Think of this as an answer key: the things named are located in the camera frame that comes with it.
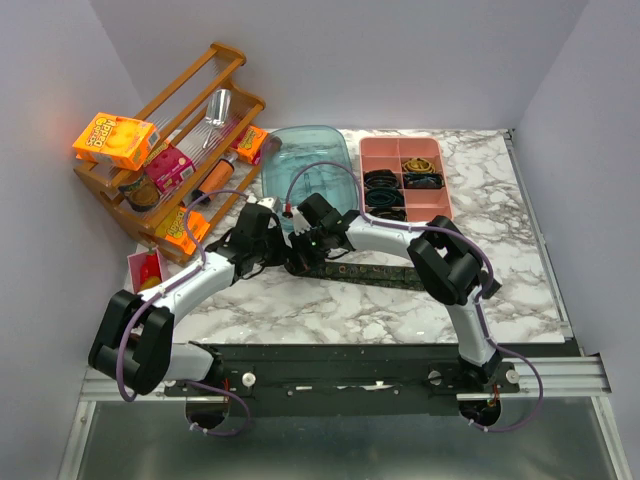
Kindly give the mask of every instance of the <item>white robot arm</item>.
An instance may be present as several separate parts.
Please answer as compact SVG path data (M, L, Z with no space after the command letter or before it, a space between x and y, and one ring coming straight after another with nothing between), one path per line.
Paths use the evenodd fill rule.
M460 361L480 383L488 381L501 359L485 338L474 303L480 291L482 262L465 245L447 235L371 225L356 211L340 215L322 196L314 194L293 211L296 230L289 235L289 246L276 216L278 205L274 199L247 203L236 226L207 247L204 264L191 265L141 295L126 291L114 295L92 346L89 364L115 378L123 324L145 301L160 293L163 296L141 316L142 332L132 335L127 343L125 384L146 394L161 381L213 382L221 374L221 359L207 346L173 343L175 325L256 265L284 265L289 272L299 274L324 262L331 249L345 248L412 260L427 292L449 312L458 336ZM459 233L448 219L440 217L439 222L439 226ZM176 280L190 275L180 286L167 291ZM497 282L495 287L494 291L499 288Z

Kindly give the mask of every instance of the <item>blue plastic container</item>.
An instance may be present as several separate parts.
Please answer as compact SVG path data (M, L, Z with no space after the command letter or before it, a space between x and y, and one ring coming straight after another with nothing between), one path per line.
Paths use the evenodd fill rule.
M283 206L289 185L301 168L315 162L330 161L352 170L344 137L335 128L322 125L276 130L262 145L260 158L262 194L279 197ZM291 205L299 205L312 193L321 194L342 214L358 208L353 178L332 165L319 165L303 173L291 192ZM283 230L293 230L289 219L280 216L280 221Z

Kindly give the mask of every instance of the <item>wooden spice rack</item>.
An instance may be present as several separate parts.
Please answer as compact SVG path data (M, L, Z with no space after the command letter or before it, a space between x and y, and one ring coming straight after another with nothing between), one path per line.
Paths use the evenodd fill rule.
M195 173L178 188L162 195L153 210L144 213L133 211L124 195L118 190L118 186L127 184L127 179L134 172L93 162L83 162L74 168L89 190L134 240L149 247L157 246L163 255L180 265L184 265L190 256L164 238L156 236L156 228L211 172L231 142L264 109L264 100L241 90L231 79L233 72L244 65L245 61L244 54L239 50L214 43L193 65L135 116L136 119L147 120L157 127L160 132L158 142L173 136L171 144L189 156L196 168ZM196 77L205 81L210 78L214 80L180 110L184 105L182 101L184 94L190 91L183 86L196 81ZM215 131L212 135L207 149L203 149L202 140L209 130L204 123L207 101L218 88L227 88L232 91L229 119L222 129ZM251 168L240 185L235 188L246 189L259 171L259 165ZM229 196L209 221L210 227L205 236L222 220L237 199L238 195Z

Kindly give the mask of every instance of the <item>pink organizer tray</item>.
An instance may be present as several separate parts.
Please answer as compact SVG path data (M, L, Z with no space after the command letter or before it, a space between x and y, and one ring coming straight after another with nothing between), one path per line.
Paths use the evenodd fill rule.
M405 189L402 180L402 164L414 157L426 158L433 162L436 173L442 175L444 187L439 190ZM396 174L404 195L404 207L408 222L430 222L437 215L453 220L453 207L449 196L449 185L442 162L440 145L431 137L367 137L360 140L360 183L364 187L364 174L372 170L391 170Z

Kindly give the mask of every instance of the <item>white wall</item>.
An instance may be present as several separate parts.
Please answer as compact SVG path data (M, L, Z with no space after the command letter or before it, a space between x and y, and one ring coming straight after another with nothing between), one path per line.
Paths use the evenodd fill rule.
M0 39L0 477L42 480L57 476L133 248L73 173L70 146L98 111L141 102L86 0L11 2Z
M602 354L640 477L640 4L592 0L517 128L571 323Z
M586 0L90 0L149 101L213 41L281 127L512 127Z

